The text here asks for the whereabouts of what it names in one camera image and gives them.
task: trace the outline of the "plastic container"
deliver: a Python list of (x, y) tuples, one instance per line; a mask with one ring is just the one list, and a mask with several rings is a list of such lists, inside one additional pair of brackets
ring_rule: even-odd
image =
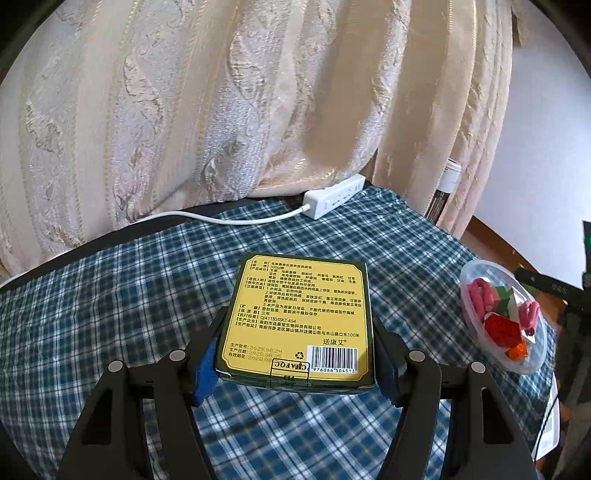
[(462, 310), (472, 339), (482, 347), (491, 360), (505, 370), (525, 375), (537, 372), (544, 363), (548, 348), (546, 342), (546, 322), (541, 310), (538, 314), (538, 323), (535, 330), (535, 345), (528, 344), (529, 357), (520, 362), (509, 360), (505, 355), (505, 349), (499, 347), (491, 340), (484, 329), (484, 325), (476, 315), (467, 288), (467, 285), (472, 283), (476, 278), (483, 278), (494, 287), (512, 287), (527, 300), (534, 300), (534, 298), (515, 279), (511, 272), (496, 263), (487, 262), (486, 260), (472, 260), (464, 265), (460, 273)]

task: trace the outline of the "white wall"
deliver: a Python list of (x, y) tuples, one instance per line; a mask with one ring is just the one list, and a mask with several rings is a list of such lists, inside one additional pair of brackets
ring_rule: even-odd
[(582, 220), (591, 220), (591, 79), (528, 0), (509, 101), (476, 217), (540, 272), (580, 286)]

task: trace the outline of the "pink plastic piece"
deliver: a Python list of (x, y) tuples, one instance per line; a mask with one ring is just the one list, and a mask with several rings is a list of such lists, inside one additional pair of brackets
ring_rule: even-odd
[(535, 326), (538, 322), (539, 311), (540, 304), (536, 301), (527, 300), (519, 306), (519, 324), (521, 325), (521, 328), (526, 330), (528, 335), (533, 335), (535, 333)]
[(480, 289), (478, 285), (476, 285), (476, 281), (468, 284), (468, 293), (470, 294), (470, 299), (472, 301), (472, 305), (474, 305), (474, 311), (476, 312), (476, 316), (482, 321), (485, 315), (485, 308), (484, 308), (484, 301), (482, 300), (482, 296), (480, 295)]
[(478, 288), (482, 289), (480, 294), (482, 295), (485, 311), (492, 312), (495, 307), (495, 296), (493, 294), (494, 288), (492, 288), (483, 278), (477, 278), (473, 283), (475, 283)]
[(492, 292), (492, 309), (491, 309), (491, 311), (493, 311), (493, 310), (496, 310), (498, 304), (501, 302), (501, 297), (495, 287), (491, 287), (491, 292)]

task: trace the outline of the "blue plaid bedsheet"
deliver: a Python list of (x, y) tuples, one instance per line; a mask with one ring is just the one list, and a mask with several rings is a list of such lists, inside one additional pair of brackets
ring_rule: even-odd
[[(226, 212), (285, 213), (280, 200)], [(438, 362), (486, 358), (459, 304), (462, 266), (475, 256), (378, 188), (319, 220), (303, 215), (259, 226), (189, 222), (54, 271), (0, 297), (0, 418), (42, 478), (54, 478), (69, 434), (110, 360), (154, 362), (184, 347), (229, 303), (242, 254), (344, 258), (368, 266), (371, 302), (384, 325)], [(534, 375), (489, 365), (533, 446), (549, 395), (554, 335)], [(155, 410), (144, 404), (156, 478), (166, 478)], [(449, 404), (442, 401), (426, 478), (439, 478)], [(195, 410), (220, 479), (374, 478), (400, 411), (374, 388), (361, 395), (281, 393), (218, 382)]]

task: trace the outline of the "power strip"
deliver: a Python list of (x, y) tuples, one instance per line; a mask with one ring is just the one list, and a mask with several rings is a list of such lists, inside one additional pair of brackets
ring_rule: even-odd
[(343, 205), (357, 192), (361, 192), (364, 183), (365, 177), (360, 174), (355, 174), (351, 178), (343, 180), (332, 187), (326, 187), (325, 189), (320, 190), (308, 190), (304, 194), (303, 204), (310, 205), (310, 209), (303, 212), (304, 215), (314, 220), (318, 220), (328, 212)]

